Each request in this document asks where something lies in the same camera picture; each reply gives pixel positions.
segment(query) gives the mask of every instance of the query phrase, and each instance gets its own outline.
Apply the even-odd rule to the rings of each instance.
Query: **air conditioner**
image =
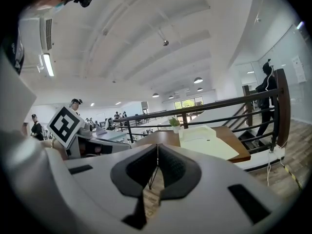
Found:
[[[52,49],[52,18],[40,18],[40,39],[45,52]]]
[[[24,47],[23,69],[43,69],[42,54],[52,49],[52,18],[23,18],[19,21],[21,42]]]

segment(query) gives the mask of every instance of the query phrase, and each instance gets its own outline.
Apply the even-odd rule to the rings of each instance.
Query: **person in black clothing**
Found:
[[[118,112],[116,112],[116,114],[114,115],[115,119],[119,119],[119,114]]]
[[[37,120],[37,115],[31,115],[31,118],[34,122],[34,125],[31,128],[31,136],[38,140],[43,140],[43,135],[41,133],[41,124]]]
[[[275,81],[275,78],[273,76],[273,67],[269,65],[270,60],[271,59],[269,59],[268,62],[266,62],[263,65],[262,70],[267,76],[264,78],[263,83],[261,85],[259,85],[258,87],[256,87],[256,91],[258,93],[273,90],[273,89],[277,88],[276,81]],[[270,101],[271,101],[271,105],[274,106],[273,97],[260,99],[258,101],[259,108],[261,110],[269,108],[270,107]],[[262,123],[268,122],[268,121],[270,121],[271,117],[274,119],[274,110],[263,112],[263,113],[261,113],[261,116],[262,116]],[[268,125],[269,124],[264,124],[264,125],[260,126],[256,136],[263,135],[265,130],[267,129]],[[256,147],[259,146],[259,140],[258,139],[255,140],[253,143]]]

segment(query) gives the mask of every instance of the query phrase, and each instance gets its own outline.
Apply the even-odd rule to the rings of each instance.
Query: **black railing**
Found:
[[[163,111],[158,111],[156,113],[161,113],[161,112],[166,112],[167,110],[163,110]],[[146,124],[146,123],[149,123],[150,121],[153,121],[153,120],[157,120],[159,118],[162,118],[162,117],[155,117],[155,118],[151,118],[151,119],[144,119],[143,121],[140,119],[140,120],[133,120],[133,121],[129,121],[130,123],[130,126],[133,127],[133,126],[138,126],[138,125],[143,125],[143,124]],[[127,126],[114,126],[115,127],[115,131],[117,132],[123,132],[123,127],[127,127]]]
[[[177,115],[182,115],[183,118],[183,123],[182,125],[184,126],[184,128],[188,128],[191,125],[200,125],[200,124],[208,124],[208,123],[215,123],[215,122],[223,122],[226,121],[226,123],[228,123],[230,120],[233,119],[243,119],[243,121],[241,121],[233,130],[234,133],[236,132],[241,132],[241,131],[246,131],[249,129],[253,129],[256,127],[259,127],[261,125],[264,124],[270,124],[270,123],[274,123],[274,129],[272,132],[268,133],[268,134],[264,134],[261,136],[256,136],[250,139],[245,139],[242,140],[243,143],[245,142],[251,142],[254,140],[258,140],[264,137],[268,137],[268,136],[273,136],[272,137],[272,142],[268,145],[266,144],[265,146],[271,147],[271,151],[273,150],[274,146],[275,146],[275,142],[276,142],[276,133],[278,133],[278,102],[277,102],[277,97],[279,96],[279,94],[281,94],[283,92],[282,89],[274,89],[274,90],[269,90],[267,92],[262,92],[262,93],[257,93],[257,94],[253,94],[253,95],[248,95],[248,96],[243,96],[243,97],[237,97],[237,98],[232,98],[232,99],[228,99],[228,100],[221,100],[221,101],[217,101],[217,102],[213,102],[213,103],[209,103],[209,104],[204,104],[204,105],[199,105],[199,106],[194,106],[194,107],[188,107],[188,108],[182,108],[182,109],[176,109],[176,110],[171,110],[171,111],[165,111],[165,112],[157,112],[157,113],[151,113],[151,114],[147,114],[147,115],[139,115],[139,116],[133,116],[133,117],[127,117],[127,118],[121,118],[121,119],[116,119],[114,120],[114,122],[128,122],[127,126],[120,126],[120,128],[127,128],[128,130],[128,134],[130,135],[130,141],[133,143],[133,135],[138,135],[138,136],[146,136],[144,134],[132,134],[131,129],[132,128],[154,128],[154,127],[171,127],[171,125],[148,125],[148,126],[131,126],[130,125],[130,121],[132,120],[142,120],[142,119],[151,119],[151,118],[159,118],[159,117],[166,117],[166,116],[177,116]],[[193,112],[202,112],[205,110],[211,110],[211,109],[216,109],[216,108],[221,108],[221,107],[227,107],[227,106],[232,106],[232,105],[237,105],[237,104],[243,104],[246,105],[246,102],[250,102],[250,101],[254,101],[254,100],[258,100],[258,99],[264,99],[264,98],[273,98],[273,102],[274,102],[274,107],[272,108],[267,108],[267,109],[263,109],[263,110],[259,110],[256,112],[251,112],[251,113],[246,113],[247,111],[245,110],[243,112],[243,114],[241,115],[237,115],[238,112],[240,112],[242,110],[243,107],[240,108],[240,110],[238,112],[236,112],[234,114],[234,116],[231,117],[225,117],[225,118],[219,118],[219,119],[214,119],[214,120],[208,120],[208,121],[202,121],[202,122],[187,122],[187,114],[188,113],[193,113]],[[249,127],[244,127],[244,128],[239,128],[246,120],[248,117],[253,116],[253,115],[257,115],[257,114],[261,114],[264,112],[268,112],[268,111],[272,111],[274,110],[274,119],[270,120],[268,122],[256,125],[256,126],[249,126]],[[252,149],[252,151],[255,153],[257,151],[259,151],[260,149],[263,149],[262,147],[258,147],[258,148],[254,148]]]

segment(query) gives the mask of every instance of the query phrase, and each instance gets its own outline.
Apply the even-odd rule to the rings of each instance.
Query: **potted plant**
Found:
[[[172,129],[175,134],[179,133],[179,130],[181,128],[180,121],[178,121],[176,118],[173,118],[169,120],[170,125],[172,126]]]

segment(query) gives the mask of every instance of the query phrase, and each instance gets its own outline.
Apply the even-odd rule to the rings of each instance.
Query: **desk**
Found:
[[[127,133],[125,132],[115,132],[115,131],[110,131],[106,130],[107,133],[103,135],[96,135],[96,133],[93,133],[92,136],[97,139],[101,140],[110,140],[110,141],[120,141],[121,139],[125,139],[125,142],[127,142]]]
[[[232,163],[250,160],[251,156],[240,140],[232,133],[227,126],[212,127],[216,131],[216,136],[231,146],[238,155],[229,159]],[[172,130],[155,131],[152,134],[138,140],[132,144],[132,148],[145,144],[168,144],[180,146],[179,134],[175,134]]]

